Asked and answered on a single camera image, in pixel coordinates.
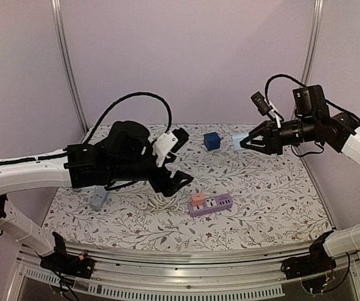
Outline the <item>pink plug adapter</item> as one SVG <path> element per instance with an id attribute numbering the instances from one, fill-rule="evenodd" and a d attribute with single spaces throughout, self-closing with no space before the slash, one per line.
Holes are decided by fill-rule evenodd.
<path id="1" fill-rule="evenodd" d="M 204 202 L 205 202 L 205 195 L 203 193 L 196 193 L 193 194 L 191 197 L 192 207 L 203 206 Z"/>

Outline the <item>light blue plug adapter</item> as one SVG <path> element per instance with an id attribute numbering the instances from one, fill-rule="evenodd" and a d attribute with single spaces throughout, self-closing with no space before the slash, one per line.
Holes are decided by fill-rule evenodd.
<path id="1" fill-rule="evenodd" d="M 235 151 L 242 151 L 244 148 L 241 146 L 241 141 L 248 137 L 248 133 L 236 134 L 232 136 L 232 141 Z"/>

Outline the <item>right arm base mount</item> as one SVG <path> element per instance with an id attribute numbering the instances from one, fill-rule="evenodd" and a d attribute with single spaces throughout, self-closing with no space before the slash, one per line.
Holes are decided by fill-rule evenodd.
<path id="1" fill-rule="evenodd" d="M 284 260 L 280 270 L 286 279 L 294 279 L 326 272 L 336 267 L 336 261 L 328 256 L 323 242 L 315 241 L 309 247 L 309 253 L 304 256 L 293 256 Z"/>

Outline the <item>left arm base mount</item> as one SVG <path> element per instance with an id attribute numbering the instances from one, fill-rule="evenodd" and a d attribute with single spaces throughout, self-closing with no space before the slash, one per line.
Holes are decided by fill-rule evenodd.
<path id="1" fill-rule="evenodd" d="M 71 255 L 66 248 L 56 246 L 51 254 L 40 256 L 41 267 L 55 273 L 91 279 L 95 260 L 89 257 L 89 251 L 83 250 L 78 255 Z"/>

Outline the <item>floral patterned table mat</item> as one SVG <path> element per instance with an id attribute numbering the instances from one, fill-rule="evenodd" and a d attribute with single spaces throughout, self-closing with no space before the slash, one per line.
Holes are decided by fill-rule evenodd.
<path id="1" fill-rule="evenodd" d="M 169 165 L 194 177 L 174 195 L 186 208 L 195 193 L 229 194 L 233 207 L 196 218 L 188 212 L 153 211 L 148 182 L 109 194 L 100 211 L 90 208 L 93 188 L 59 189 L 43 222 L 66 240 L 96 246 L 154 251 L 242 250 L 307 243 L 332 229 L 322 201 L 302 163 L 291 150 L 266 156 L 234 150 L 232 136 L 247 125 L 185 126 L 189 141 Z M 217 132 L 220 148 L 206 150 L 203 135 Z"/>

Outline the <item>aluminium front rail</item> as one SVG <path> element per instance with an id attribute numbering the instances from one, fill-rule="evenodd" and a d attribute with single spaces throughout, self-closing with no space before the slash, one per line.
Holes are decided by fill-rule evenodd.
<path id="1" fill-rule="evenodd" d="M 23 246 L 7 300 L 360 300 L 360 260 L 337 258 L 327 290 L 313 294 L 322 274 L 287 279 L 284 260 L 308 253 L 306 243 L 231 251 L 163 251 L 68 243 L 69 253 L 88 250 L 95 265 L 89 279 L 71 277 L 71 288 L 40 266 Z"/>

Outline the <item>aluminium frame post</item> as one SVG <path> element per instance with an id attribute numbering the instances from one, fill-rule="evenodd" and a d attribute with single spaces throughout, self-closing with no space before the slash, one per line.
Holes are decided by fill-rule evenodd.
<path id="1" fill-rule="evenodd" d="M 51 12 L 53 16 L 53 22 L 56 31 L 56 38 L 58 42 L 58 47 L 61 55 L 61 60 L 63 64 L 63 69 L 65 72 L 68 89 L 71 95 L 71 100 L 73 102 L 74 111 L 77 116 L 77 120 L 81 131 L 86 134 L 88 131 L 88 123 L 85 116 L 85 112 L 83 109 L 82 102 L 80 100 L 80 95 L 77 88 L 77 83 L 75 80 L 75 74 L 73 71 L 71 59 L 70 59 L 70 52 L 68 48 L 66 33 L 65 33 L 65 26 L 63 20 L 63 11 L 61 7 L 61 1 L 59 0 L 51 0 Z"/>
<path id="2" fill-rule="evenodd" d="M 307 54 L 305 57 L 305 63 L 302 71 L 302 83 L 308 84 L 309 78 L 314 65 L 315 52 L 317 49 L 317 42 L 320 35 L 320 26 L 322 21 L 322 14 L 324 9 L 324 0 L 314 1 L 314 10 L 312 16 L 312 24 L 310 28 L 309 43 L 307 48 Z"/>

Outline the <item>right aluminium frame post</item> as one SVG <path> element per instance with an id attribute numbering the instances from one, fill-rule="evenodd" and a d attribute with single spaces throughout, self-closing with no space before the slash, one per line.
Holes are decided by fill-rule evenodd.
<path id="1" fill-rule="evenodd" d="M 302 83 L 308 84 L 309 78 L 314 65 L 315 52 L 317 49 L 317 42 L 320 35 L 320 26 L 322 21 L 322 14 L 324 9 L 324 0 L 314 1 L 314 10 L 312 16 L 312 24 L 310 28 L 309 43 L 307 48 L 307 54 L 305 57 L 305 63 L 302 71 Z"/>

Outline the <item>purple power strip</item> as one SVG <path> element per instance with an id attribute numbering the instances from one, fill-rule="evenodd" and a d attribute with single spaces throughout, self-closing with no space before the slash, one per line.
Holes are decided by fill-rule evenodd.
<path id="1" fill-rule="evenodd" d="M 224 211 L 233 207 L 233 199 L 229 194 L 221 194 L 212 197 L 205 197 L 203 206 L 192 207 L 191 200 L 188 203 L 190 217 L 198 217 L 218 211 Z"/>

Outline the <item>left aluminium frame post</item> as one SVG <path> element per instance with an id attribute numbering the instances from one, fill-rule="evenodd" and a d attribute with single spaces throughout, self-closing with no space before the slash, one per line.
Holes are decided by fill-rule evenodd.
<path id="1" fill-rule="evenodd" d="M 81 131 L 86 134 L 88 131 L 88 123 L 85 116 L 85 112 L 83 109 L 82 102 L 80 100 L 80 95 L 77 88 L 77 83 L 75 80 L 75 74 L 73 71 L 71 59 L 70 59 L 70 52 L 68 48 L 66 33 L 65 33 L 65 26 L 63 20 L 63 11 L 61 7 L 61 1 L 59 0 L 51 0 L 51 12 L 53 16 L 53 22 L 56 31 L 56 38 L 58 42 L 58 47 L 61 55 L 61 60 L 63 64 L 63 69 L 65 72 L 68 89 L 71 95 L 71 100 L 73 102 L 74 111 L 77 116 L 77 120 Z"/>

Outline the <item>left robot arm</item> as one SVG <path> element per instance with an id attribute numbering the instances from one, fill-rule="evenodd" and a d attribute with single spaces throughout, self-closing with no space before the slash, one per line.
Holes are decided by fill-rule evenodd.
<path id="1" fill-rule="evenodd" d="M 59 272 L 73 265 L 64 239 L 44 231 L 8 202 L 8 193 L 45 187 L 74 189 L 102 186 L 115 189 L 116 182 L 147 181 L 156 193 L 171 197 L 193 177 L 172 173 L 167 163 L 189 139 L 183 129 L 167 130 L 151 140 L 149 130 L 133 121 L 115 122 L 106 138 L 90 144 L 69 145 L 48 154 L 0 159 L 0 230 L 32 248 Z"/>

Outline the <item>light blue power strip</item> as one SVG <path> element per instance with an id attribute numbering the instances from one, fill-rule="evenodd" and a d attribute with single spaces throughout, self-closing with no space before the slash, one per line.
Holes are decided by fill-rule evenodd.
<path id="1" fill-rule="evenodd" d="M 109 192 L 103 186 L 97 186 L 89 199 L 90 208 L 100 211 L 108 198 Z"/>

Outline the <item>dark blue cube socket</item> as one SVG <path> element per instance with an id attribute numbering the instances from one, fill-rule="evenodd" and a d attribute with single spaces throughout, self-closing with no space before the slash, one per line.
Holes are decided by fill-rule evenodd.
<path id="1" fill-rule="evenodd" d="M 217 132 L 211 132 L 203 135 L 204 146 L 207 151 L 213 151 L 220 148 L 221 137 Z"/>

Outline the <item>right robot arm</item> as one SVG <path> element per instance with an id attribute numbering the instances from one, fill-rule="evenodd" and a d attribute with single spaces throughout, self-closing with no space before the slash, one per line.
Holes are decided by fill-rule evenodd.
<path id="1" fill-rule="evenodd" d="M 240 141 L 240 147 L 280 155 L 285 146 L 317 142 L 329 145 L 360 167 L 359 119 L 343 110 L 331 116 L 320 85 L 297 88 L 293 96 L 295 119 L 262 122 Z M 321 235 L 310 245 L 303 265 L 308 273 L 317 273 L 327 265 L 328 259 L 354 251 L 360 251 L 360 224 Z"/>

